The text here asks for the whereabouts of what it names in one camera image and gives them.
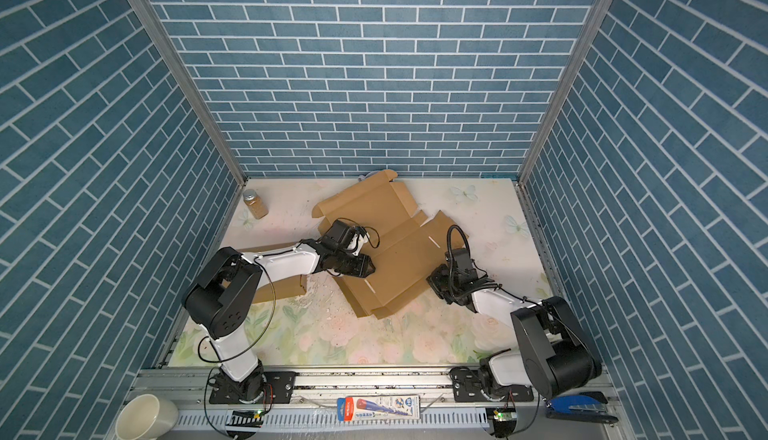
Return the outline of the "brown cardboard box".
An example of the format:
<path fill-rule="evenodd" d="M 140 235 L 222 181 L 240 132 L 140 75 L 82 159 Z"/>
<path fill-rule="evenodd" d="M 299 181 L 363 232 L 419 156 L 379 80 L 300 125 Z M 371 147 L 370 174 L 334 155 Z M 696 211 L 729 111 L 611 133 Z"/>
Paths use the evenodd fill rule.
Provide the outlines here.
<path fill-rule="evenodd" d="M 397 173 L 383 170 L 329 197 L 312 210 L 326 232 L 335 220 L 371 227 L 372 240 L 361 252 L 375 272 L 365 278 L 344 275 L 335 282 L 359 318 L 388 317 L 428 289 L 427 278 L 445 263 L 447 232 L 454 220 L 439 211 L 429 217 L 420 209 Z"/>
<path fill-rule="evenodd" d="M 249 247 L 241 249 L 240 252 L 244 257 L 252 260 L 256 253 L 263 253 L 268 251 L 282 251 L 293 246 L 293 243 L 280 243 L 273 245 L 266 245 L 260 247 Z M 286 299 L 291 297 L 302 296 L 307 292 L 308 275 L 294 275 L 285 278 L 273 278 L 273 284 L 275 287 L 276 299 Z M 253 298 L 252 303 L 265 303 L 270 302 L 273 299 L 271 287 L 268 285 L 268 281 L 262 278 L 259 282 L 259 288 Z"/>

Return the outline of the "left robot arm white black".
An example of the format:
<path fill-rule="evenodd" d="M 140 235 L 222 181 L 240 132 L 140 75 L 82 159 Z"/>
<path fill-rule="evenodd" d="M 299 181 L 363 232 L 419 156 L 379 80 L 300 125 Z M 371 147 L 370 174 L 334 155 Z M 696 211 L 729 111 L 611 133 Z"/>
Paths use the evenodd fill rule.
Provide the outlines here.
<path fill-rule="evenodd" d="M 294 276 L 322 271 L 366 278 L 375 272 L 371 258 L 362 252 L 370 242 L 369 229 L 351 220 L 336 220 L 321 237 L 302 239 L 287 246 L 258 252 L 219 249 L 202 268 L 181 304 L 190 318 L 206 332 L 223 376 L 237 387 L 261 380 L 253 341 L 244 323 L 260 281 L 271 290 L 275 283 Z"/>

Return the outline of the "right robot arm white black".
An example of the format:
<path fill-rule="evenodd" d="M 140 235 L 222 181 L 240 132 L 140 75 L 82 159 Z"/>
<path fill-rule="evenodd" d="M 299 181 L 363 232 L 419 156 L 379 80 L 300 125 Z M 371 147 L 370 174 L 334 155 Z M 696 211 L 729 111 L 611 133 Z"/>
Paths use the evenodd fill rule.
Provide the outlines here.
<path fill-rule="evenodd" d="M 466 248 L 447 251 L 445 259 L 427 278 L 436 295 L 514 330 L 516 348 L 482 359 L 472 372 L 486 396 L 501 399 L 529 385 L 552 399 L 602 374 L 594 341 L 564 298 L 532 300 L 511 294 L 479 274 Z"/>

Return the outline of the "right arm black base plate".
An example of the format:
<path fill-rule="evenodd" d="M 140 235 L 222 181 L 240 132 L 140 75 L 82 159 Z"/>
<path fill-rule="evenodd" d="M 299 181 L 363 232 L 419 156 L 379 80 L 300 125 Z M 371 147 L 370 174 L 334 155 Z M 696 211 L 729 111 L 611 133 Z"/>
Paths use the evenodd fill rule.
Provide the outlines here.
<path fill-rule="evenodd" d="M 449 370 L 454 401 L 472 402 L 530 402 L 534 400 L 530 386 L 522 384 L 501 385 L 485 367 L 471 369 L 456 366 Z"/>

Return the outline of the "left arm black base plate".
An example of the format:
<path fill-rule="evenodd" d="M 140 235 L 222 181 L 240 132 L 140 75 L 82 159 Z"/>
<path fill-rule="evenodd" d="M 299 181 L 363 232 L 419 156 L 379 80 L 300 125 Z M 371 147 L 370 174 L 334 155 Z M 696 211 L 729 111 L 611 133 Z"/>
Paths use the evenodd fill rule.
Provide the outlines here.
<path fill-rule="evenodd" d="M 297 373 L 293 371 L 255 371 L 242 382 L 235 382 L 221 369 L 208 381 L 207 400 L 214 405 L 288 404 L 291 401 Z"/>

